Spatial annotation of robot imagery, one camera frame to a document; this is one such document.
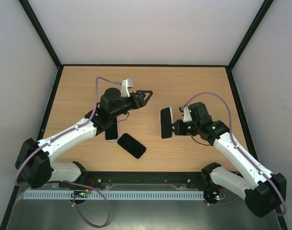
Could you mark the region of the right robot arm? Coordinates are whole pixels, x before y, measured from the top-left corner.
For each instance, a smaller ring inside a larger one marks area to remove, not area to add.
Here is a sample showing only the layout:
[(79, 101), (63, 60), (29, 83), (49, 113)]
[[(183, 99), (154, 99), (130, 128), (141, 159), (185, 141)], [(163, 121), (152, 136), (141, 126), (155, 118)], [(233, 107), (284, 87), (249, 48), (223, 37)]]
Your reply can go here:
[(239, 174), (226, 170), (213, 162), (202, 171), (202, 184), (208, 188), (220, 185), (244, 200), (248, 209), (257, 217), (264, 217), (283, 206), (280, 216), (286, 214), (286, 178), (274, 174), (256, 160), (235, 138), (232, 126), (213, 121), (205, 104), (193, 103), (179, 108), (182, 119), (171, 124), (171, 132), (177, 136), (200, 136), (220, 151), (238, 170)]

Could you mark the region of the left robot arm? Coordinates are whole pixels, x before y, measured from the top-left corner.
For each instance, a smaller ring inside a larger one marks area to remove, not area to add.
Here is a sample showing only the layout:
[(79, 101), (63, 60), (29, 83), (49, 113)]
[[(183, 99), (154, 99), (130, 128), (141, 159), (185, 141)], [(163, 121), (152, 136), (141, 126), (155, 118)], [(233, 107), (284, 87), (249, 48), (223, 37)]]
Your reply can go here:
[(109, 129), (118, 116), (146, 106), (152, 95), (152, 91), (122, 94), (117, 88), (108, 88), (101, 97), (95, 98), (94, 108), (74, 125), (48, 138), (26, 140), (15, 163), (16, 178), (22, 178), (31, 188), (39, 188), (47, 182), (77, 181), (83, 174), (82, 165), (76, 161), (61, 163), (56, 159), (77, 144)]

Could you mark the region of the phone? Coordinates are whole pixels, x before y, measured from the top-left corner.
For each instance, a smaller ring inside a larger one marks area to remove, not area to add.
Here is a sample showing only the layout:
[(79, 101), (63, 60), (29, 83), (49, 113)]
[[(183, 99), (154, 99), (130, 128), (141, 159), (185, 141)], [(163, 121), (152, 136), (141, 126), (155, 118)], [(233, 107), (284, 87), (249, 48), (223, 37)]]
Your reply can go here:
[(104, 132), (104, 139), (106, 141), (117, 140), (119, 138), (118, 124), (113, 123), (111, 127), (109, 127)]
[(136, 159), (140, 159), (146, 152), (146, 147), (128, 133), (124, 133), (117, 143)]

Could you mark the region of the black enclosure frame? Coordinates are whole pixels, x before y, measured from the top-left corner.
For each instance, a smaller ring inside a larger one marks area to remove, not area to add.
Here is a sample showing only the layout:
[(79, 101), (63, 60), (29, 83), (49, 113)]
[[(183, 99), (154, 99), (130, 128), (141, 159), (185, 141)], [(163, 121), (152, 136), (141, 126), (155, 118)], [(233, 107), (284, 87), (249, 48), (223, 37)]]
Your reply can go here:
[[(54, 84), (52, 86), (52, 90), (50, 93), (50, 97), (46, 106), (46, 110), (44, 113), (43, 120), (41, 122), (41, 126), (38, 132), (38, 138), (43, 137), (48, 118), (50, 116), (50, 112), (52, 109), (52, 105), (55, 99), (56, 91), (61, 79), (61, 74), (63, 71), (63, 68), (66, 66), (65, 64), (62, 64), (57, 57), (57, 54), (55, 53), (45, 31), (43, 30), (38, 18), (36, 17), (36, 14), (34, 13), (29, 1), (27, 0), (21, 0), (19, 1), (22, 9), (24, 10), (25, 14), (27, 15), (29, 21), (31, 22), (33, 28), (37, 32), (39, 38), (41, 39), (43, 45), (45, 46), (46, 50), (48, 51), (52, 61), (57, 67), (57, 74), (55, 77)], [(239, 58), (241, 57), (242, 53), (244, 52), (245, 48), (247, 47), (249, 41), (251, 40), (254, 32), (257, 30), (259, 24), (262, 22), (263, 18), (265, 17), (266, 13), (270, 9), (273, 1), (272, 0), (265, 0), (263, 1), (260, 9), (258, 10), (256, 16), (254, 17), (249, 29), (247, 30), (245, 36), (243, 37), (239, 47), (237, 48), (235, 54), (233, 55), (230, 63), (228, 65), (224, 65), (223, 67), (226, 70), (230, 88), (233, 94), (234, 102), (236, 105), (237, 113), (239, 116), (240, 124), (242, 127), (242, 130), (244, 132), (244, 137), (248, 146), (249, 152), (252, 154), (253, 157), (257, 158), (256, 149), (252, 140), (252, 136), (248, 127), (247, 118), (244, 112), (244, 107), (242, 103), (240, 102), (240, 95), (239, 90), (236, 87), (236, 82), (234, 79), (234, 76), (232, 74), (232, 70), (235, 67), (236, 63), (238, 62)], [(108, 66), (108, 67), (211, 67), (216, 68), (220, 67), (220, 65), (180, 65), (180, 64), (99, 64), (98, 66)]]

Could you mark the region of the phone in lilac case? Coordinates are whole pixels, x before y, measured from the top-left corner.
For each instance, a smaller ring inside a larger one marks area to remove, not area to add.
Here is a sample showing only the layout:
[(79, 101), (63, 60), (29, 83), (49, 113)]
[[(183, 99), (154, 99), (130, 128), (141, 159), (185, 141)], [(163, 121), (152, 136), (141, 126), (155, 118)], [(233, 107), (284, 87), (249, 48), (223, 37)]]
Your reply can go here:
[(106, 141), (117, 140), (119, 138), (118, 124), (113, 123), (111, 127), (109, 127), (104, 132), (104, 139)]

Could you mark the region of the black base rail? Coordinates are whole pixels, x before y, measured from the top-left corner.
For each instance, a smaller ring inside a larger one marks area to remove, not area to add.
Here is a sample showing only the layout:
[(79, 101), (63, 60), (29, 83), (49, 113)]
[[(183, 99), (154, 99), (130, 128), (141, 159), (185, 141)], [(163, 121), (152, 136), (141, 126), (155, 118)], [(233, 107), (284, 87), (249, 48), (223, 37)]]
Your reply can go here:
[(103, 189), (112, 184), (171, 184), (200, 191), (221, 190), (222, 186), (206, 185), (201, 172), (84, 172), (76, 181)]

